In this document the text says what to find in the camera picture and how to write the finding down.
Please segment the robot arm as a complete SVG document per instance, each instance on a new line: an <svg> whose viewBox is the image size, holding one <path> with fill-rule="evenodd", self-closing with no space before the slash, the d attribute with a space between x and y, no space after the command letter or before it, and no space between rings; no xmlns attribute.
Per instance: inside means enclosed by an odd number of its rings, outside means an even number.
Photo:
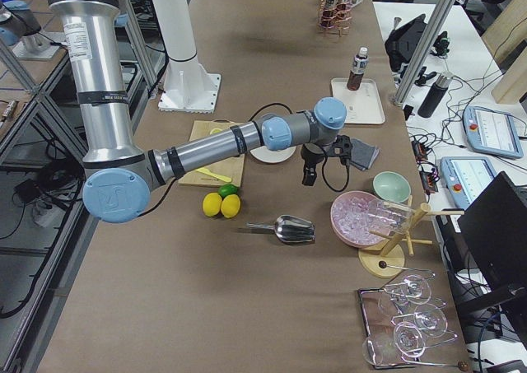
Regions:
<svg viewBox="0 0 527 373"><path fill-rule="evenodd" d="M280 151L307 143L329 145L337 138L347 109L325 97L312 110L235 125L164 151L140 149L133 140L114 31L120 2L48 0L66 35L88 142L82 198L94 217L131 221L143 213L151 191L168 180L258 147Z"/></svg>

